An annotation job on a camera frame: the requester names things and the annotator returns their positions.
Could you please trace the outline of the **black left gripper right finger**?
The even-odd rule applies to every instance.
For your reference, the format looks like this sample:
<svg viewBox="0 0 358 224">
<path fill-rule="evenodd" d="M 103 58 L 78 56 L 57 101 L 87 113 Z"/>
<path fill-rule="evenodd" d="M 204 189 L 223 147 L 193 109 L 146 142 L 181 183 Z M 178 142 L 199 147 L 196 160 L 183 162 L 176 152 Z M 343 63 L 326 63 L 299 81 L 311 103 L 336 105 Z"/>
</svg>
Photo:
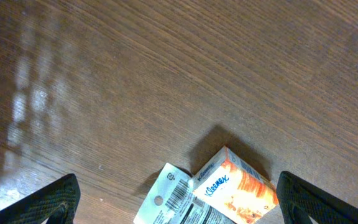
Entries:
<svg viewBox="0 0 358 224">
<path fill-rule="evenodd" d="M 358 223 L 358 208 L 289 171 L 280 173 L 277 197 L 285 224 Z"/>
</svg>

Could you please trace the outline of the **orange tissue pack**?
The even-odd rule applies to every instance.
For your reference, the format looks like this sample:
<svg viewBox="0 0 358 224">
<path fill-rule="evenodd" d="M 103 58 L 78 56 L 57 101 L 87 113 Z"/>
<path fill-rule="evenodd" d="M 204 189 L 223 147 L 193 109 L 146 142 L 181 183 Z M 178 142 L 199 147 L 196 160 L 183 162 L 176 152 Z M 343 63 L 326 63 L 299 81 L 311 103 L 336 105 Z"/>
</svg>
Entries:
<svg viewBox="0 0 358 224">
<path fill-rule="evenodd" d="M 192 180 L 193 194 L 235 223 L 255 223 L 278 205 L 274 185 L 226 146 Z"/>
</svg>

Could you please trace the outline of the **grey orange snack packet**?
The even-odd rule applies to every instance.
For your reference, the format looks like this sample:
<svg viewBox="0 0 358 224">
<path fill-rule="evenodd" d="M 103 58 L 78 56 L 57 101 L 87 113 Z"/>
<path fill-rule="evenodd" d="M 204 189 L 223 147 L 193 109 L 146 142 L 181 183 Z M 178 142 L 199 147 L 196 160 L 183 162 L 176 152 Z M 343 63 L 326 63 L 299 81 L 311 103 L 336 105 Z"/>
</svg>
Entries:
<svg viewBox="0 0 358 224">
<path fill-rule="evenodd" d="M 134 224 L 233 224 L 192 194 L 191 177 L 166 163 L 134 218 Z"/>
</svg>

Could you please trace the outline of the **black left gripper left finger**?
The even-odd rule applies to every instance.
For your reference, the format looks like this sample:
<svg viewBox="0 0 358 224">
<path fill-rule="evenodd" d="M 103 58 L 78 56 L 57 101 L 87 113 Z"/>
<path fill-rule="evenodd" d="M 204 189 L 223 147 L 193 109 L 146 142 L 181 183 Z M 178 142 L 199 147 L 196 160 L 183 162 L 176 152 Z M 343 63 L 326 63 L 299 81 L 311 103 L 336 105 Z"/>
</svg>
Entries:
<svg viewBox="0 0 358 224">
<path fill-rule="evenodd" d="M 73 224 L 80 201 L 75 174 L 67 174 L 0 210 L 0 223 Z"/>
</svg>

